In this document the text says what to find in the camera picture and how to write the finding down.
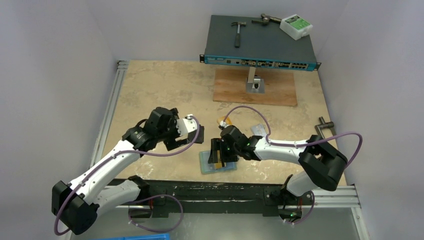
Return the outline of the teal card holder wallet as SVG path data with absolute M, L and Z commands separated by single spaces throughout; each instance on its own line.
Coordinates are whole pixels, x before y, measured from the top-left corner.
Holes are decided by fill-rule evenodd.
M 236 162 L 228 162 L 224 163 L 224 165 L 221 163 L 209 163 L 209 157 L 210 151 L 201 151 L 199 153 L 200 172 L 203 175 L 237 170 Z

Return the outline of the gold credit card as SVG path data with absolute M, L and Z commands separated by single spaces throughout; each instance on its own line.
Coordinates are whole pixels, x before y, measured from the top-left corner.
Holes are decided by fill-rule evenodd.
M 221 162 L 221 161 L 219 161 L 219 162 L 217 162 L 217 163 L 213 163 L 213 168 L 214 168 L 215 170 L 221 169 L 221 168 L 223 168 L 223 167 L 225 167 L 225 164 L 224 164 L 223 162 Z
M 219 124 L 220 121 L 225 121 L 226 122 L 226 118 L 225 118 L 225 116 L 221 116 L 216 121 L 217 121 L 218 124 Z

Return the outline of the aluminium frame rail left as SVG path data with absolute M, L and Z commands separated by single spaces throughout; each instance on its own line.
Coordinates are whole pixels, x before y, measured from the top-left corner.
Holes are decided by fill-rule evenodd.
M 102 154 L 105 149 L 105 144 L 107 141 L 107 136 L 111 127 L 114 112 L 116 109 L 116 105 L 118 102 L 118 98 L 120 95 L 123 82 L 125 80 L 125 77 L 128 71 L 129 64 L 130 64 L 129 60 L 119 60 L 117 62 L 117 69 L 115 72 L 114 80 L 112 82 L 112 88 L 111 88 L 110 95 L 107 101 L 104 117 L 101 122 L 100 129 L 99 129 L 96 142 L 93 148 L 91 161 L 89 164 L 90 168 L 93 167 L 102 158 Z

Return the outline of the dark hammer tool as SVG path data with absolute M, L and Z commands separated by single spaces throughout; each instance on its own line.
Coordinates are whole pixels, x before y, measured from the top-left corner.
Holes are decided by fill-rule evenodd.
M 267 14 L 264 14 L 264 13 L 262 13 L 260 15 L 260 17 L 261 17 L 261 20 L 254 19 L 254 20 L 251 20 L 251 23 L 252 24 L 260 24 L 262 26 L 267 26 L 270 23 L 280 24 L 282 22 L 281 18 L 273 17 L 273 16 L 270 16 L 270 15 L 267 15 Z

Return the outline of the blue plastic bin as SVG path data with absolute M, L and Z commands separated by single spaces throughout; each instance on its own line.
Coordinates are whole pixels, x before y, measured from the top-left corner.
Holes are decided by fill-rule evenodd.
M 96 238 L 95 240 L 170 240 L 170 235 L 168 233 L 161 233 L 161 234 L 148 234 L 148 235 L 137 235 L 137 236 Z

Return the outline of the white green box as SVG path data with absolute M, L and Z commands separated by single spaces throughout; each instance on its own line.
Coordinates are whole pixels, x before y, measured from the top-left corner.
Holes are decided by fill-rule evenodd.
M 297 14 L 283 18 L 279 24 L 279 28 L 288 34 L 295 41 L 308 36 L 313 25 Z

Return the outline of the aluminium frame rail front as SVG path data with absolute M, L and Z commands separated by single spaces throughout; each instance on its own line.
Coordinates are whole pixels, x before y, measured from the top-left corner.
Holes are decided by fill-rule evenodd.
M 339 186 L 335 191 L 316 188 L 314 193 L 315 208 L 360 208 L 360 200 L 355 186 Z

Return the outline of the network switch dark blue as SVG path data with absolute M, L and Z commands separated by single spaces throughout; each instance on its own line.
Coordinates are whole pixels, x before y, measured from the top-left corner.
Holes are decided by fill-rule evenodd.
M 275 23 L 251 23 L 255 17 L 212 15 L 210 17 L 206 47 L 199 61 L 204 64 L 317 71 L 317 61 L 309 36 L 294 40 Z M 240 47 L 235 48 L 237 26 L 233 22 L 246 22 L 240 29 Z

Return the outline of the metal post stand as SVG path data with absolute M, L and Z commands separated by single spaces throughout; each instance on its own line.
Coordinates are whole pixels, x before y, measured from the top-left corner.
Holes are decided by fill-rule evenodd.
M 265 81 L 260 76 L 256 75 L 256 68 L 249 67 L 248 76 L 246 79 L 245 90 L 251 94 L 264 94 Z

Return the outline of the black credit card stack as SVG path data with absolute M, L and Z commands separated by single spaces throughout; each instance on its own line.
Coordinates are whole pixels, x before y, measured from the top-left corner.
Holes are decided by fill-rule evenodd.
M 195 144 L 203 144 L 204 143 L 204 131 L 205 127 L 203 125 L 199 126 L 199 130 L 195 130 L 188 134 L 188 139 L 190 142 L 194 141 Z

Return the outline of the small claw hammer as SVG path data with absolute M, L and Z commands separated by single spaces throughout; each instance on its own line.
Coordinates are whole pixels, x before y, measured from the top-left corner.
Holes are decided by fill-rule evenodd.
M 234 39 L 234 47 L 239 48 L 241 45 L 241 27 L 245 27 L 247 25 L 246 22 L 232 22 L 231 26 L 237 26 L 235 39 Z

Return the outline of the aluminium frame rail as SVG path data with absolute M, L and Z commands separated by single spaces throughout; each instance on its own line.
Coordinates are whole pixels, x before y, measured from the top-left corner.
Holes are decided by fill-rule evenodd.
M 315 208 L 360 208 L 360 200 L 355 186 L 339 186 L 335 191 L 316 188 L 314 193 Z
M 118 102 L 118 98 L 120 95 L 123 82 L 125 80 L 125 77 L 128 71 L 129 64 L 130 64 L 129 60 L 119 60 L 117 62 L 117 69 L 115 72 L 114 80 L 112 82 L 112 88 L 111 88 L 110 95 L 107 101 L 104 117 L 101 122 L 100 129 L 99 129 L 96 142 L 93 148 L 91 161 L 89 164 L 90 168 L 93 167 L 102 158 L 102 154 L 105 149 L 105 144 L 107 141 L 107 136 L 111 127 L 114 112 L 116 109 L 116 105 Z

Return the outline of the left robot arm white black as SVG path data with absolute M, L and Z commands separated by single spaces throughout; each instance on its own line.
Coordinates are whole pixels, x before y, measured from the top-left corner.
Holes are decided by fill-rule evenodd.
M 126 202 L 142 205 L 151 199 L 139 177 L 106 189 L 119 173 L 144 156 L 171 157 L 187 151 L 201 132 L 192 114 L 179 117 L 177 108 L 156 107 L 150 116 L 130 127 L 99 162 L 69 182 L 59 180 L 51 190 L 53 232 L 80 235 L 97 217 Z

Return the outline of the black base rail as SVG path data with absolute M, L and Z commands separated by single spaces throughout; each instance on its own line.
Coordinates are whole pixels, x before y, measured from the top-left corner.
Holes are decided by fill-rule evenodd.
M 302 207 L 313 203 L 311 191 L 293 196 L 283 191 L 283 185 L 266 183 L 196 182 L 173 180 L 143 180 L 130 177 L 141 184 L 140 203 L 127 201 L 131 215 L 145 218 L 142 209 L 154 218 L 169 214 L 261 214 L 264 217 L 299 219 Z

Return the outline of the plywood board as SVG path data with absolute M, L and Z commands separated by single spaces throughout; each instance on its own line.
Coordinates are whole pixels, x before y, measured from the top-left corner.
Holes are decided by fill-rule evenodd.
M 215 71 L 213 101 L 238 104 L 296 107 L 294 74 L 283 70 L 258 69 L 264 79 L 264 94 L 246 92 L 248 70 L 219 68 Z

